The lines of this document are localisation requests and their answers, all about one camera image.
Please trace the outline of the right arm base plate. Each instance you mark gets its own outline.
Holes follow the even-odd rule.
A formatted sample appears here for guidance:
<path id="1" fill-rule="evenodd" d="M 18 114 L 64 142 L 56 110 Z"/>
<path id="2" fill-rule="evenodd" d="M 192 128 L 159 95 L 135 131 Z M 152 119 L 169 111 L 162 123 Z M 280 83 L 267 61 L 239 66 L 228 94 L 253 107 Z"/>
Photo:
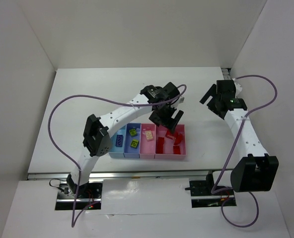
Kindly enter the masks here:
<path id="1" fill-rule="evenodd" d="M 212 208 L 224 206 L 236 206 L 234 192 L 232 190 L 212 194 L 214 186 L 212 174 L 206 175 L 205 179 L 190 180 L 189 186 L 185 188 L 190 192 L 192 208 Z"/>

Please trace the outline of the red rectangular lego brick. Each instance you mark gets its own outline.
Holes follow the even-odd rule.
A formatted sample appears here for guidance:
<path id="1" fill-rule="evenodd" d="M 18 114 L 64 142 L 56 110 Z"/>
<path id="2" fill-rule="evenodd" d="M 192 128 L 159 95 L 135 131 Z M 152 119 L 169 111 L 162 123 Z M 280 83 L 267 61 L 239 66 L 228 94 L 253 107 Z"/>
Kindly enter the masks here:
<path id="1" fill-rule="evenodd" d="M 158 131 L 159 131 L 159 132 L 167 132 L 168 129 L 167 129 L 166 127 L 164 127 L 164 126 L 159 126 L 159 127 L 158 127 Z"/>

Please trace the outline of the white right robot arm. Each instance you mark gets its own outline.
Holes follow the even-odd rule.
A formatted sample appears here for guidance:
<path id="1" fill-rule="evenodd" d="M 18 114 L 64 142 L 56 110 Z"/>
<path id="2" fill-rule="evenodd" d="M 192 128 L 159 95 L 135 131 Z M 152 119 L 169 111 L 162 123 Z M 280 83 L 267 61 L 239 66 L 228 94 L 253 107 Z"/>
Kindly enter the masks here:
<path id="1" fill-rule="evenodd" d="M 260 142 L 245 101 L 238 97 L 240 87 L 233 80 L 218 80 L 200 100 L 210 111 L 223 119 L 231 130 L 234 143 L 226 164 L 233 152 L 238 151 L 239 162 L 232 171 L 223 167 L 214 178 L 212 194 L 232 189 L 235 192 L 269 191 L 272 188 L 279 161 L 271 156 Z"/>

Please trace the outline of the red arched lego cap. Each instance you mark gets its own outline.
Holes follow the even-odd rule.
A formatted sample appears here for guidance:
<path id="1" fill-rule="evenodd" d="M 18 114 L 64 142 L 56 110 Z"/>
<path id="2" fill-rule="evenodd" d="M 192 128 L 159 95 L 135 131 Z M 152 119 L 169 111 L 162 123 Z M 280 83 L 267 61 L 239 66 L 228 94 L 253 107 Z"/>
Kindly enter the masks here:
<path id="1" fill-rule="evenodd" d="M 184 135 L 183 133 L 176 133 L 175 134 L 175 141 L 174 141 L 174 146 L 178 146 L 181 144 L 181 142 L 183 141 Z"/>

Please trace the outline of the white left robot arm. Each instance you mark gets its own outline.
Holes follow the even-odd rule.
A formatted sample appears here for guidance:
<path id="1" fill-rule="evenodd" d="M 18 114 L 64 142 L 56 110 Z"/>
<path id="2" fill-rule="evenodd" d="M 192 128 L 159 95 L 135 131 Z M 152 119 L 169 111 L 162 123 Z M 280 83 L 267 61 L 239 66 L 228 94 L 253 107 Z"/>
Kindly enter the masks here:
<path id="1" fill-rule="evenodd" d="M 183 102 L 183 93 L 172 82 L 164 87 L 148 85 L 132 100 L 119 103 L 119 107 L 105 115 L 91 114 L 83 131 L 86 152 L 80 156 L 76 167 L 68 175 L 67 184 L 75 196 L 85 191 L 89 176 L 98 159 L 112 148 L 112 136 L 131 121 L 149 114 L 156 126 L 174 132 L 183 111 L 177 107 Z"/>

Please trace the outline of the red rounded lego brick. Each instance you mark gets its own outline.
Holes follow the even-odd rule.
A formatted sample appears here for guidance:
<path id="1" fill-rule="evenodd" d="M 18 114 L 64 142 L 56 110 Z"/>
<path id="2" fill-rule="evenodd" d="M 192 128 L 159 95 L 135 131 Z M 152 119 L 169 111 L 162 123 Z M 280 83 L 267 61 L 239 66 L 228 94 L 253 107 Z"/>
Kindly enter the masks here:
<path id="1" fill-rule="evenodd" d="M 176 138 L 176 133 L 175 132 L 171 132 L 170 130 L 167 130 L 165 137 L 171 140 L 174 140 Z"/>

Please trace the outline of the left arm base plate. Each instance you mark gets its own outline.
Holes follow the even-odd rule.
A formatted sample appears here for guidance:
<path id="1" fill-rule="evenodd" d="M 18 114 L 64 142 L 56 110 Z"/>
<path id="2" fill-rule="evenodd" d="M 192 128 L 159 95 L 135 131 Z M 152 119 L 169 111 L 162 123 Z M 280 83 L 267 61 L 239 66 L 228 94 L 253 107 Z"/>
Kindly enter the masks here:
<path id="1" fill-rule="evenodd" d="M 73 209 L 74 194 L 69 189 L 65 182 L 60 182 L 56 199 L 55 210 L 56 211 L 71 211 Z M 101 209 L 101 197 L 102 197 L 103 181 L 90 182 L 85 189 L 81 192 L 76 199 L 76 210 L 81 210 L 85 206 L 92 204 L 88 207 L 88 210 L 100 210 Z"/>

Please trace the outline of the purple lego brick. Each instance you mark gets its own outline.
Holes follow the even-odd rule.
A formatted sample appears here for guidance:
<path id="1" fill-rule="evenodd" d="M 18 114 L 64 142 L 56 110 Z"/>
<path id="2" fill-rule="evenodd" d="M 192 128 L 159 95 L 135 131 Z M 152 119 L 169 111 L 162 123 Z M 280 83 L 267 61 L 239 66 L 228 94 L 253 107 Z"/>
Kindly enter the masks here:
<path id="1" fill-rule="evenodd" d="M 120 148 L 123 147 L 124 136 L 121 134 L 116 135 L 115 146 Z"/>

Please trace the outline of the red curved lego brick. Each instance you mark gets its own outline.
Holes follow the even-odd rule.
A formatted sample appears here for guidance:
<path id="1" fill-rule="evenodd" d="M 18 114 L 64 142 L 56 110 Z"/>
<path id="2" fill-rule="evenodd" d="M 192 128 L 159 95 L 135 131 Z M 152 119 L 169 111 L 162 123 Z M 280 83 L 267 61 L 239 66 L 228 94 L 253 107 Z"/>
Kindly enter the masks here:
<path id="1" fill-rule="evenodd" d="M 179 145 L 174 145 L 173 146 L 173 154 L 175 155 L 181 155 L 181 150 Z"/>

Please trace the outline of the lime green lego brick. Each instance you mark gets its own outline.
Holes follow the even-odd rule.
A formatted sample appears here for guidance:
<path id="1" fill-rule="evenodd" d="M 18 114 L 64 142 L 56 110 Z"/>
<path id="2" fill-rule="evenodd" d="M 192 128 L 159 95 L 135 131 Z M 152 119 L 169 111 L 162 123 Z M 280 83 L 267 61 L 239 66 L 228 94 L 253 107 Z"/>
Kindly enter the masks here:
<path id="1" fill-rule="evenodd" d="M 130 147 L 131 148 L 134 148 L 134 149 L 137 149 L 139 146 L 139 140 L 138 139 L 133 139 L 130 143 Z"/>

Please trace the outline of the green square lego brick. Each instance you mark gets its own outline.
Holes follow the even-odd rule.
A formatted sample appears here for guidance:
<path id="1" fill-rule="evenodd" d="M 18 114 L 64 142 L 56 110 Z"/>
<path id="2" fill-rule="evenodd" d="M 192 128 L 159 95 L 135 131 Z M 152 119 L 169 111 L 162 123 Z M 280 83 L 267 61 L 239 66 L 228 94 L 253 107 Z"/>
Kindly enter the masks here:
<path id="1" fill-rule="evenodd" d="M 135 129 L 135 128 L 131 128 L 131 129 L 129 129 L 129 135 L 131 136 L 131 137 L 135 137 L 135 136 L 137 136 L 137 130 Z"/>

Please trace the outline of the red green white lego stack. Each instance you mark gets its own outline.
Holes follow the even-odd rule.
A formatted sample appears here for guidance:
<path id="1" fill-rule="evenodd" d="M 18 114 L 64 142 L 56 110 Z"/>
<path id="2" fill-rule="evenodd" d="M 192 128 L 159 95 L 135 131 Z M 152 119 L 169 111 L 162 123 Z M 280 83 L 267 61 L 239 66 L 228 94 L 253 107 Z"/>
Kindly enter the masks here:
<path id="1" fill-rule="evenodd" d="M 157 140 L 157 145 L 156 145 L 156 153 L 163 154 L 163 149 L 164 149 L 164 137 L 159 137 Z"/>

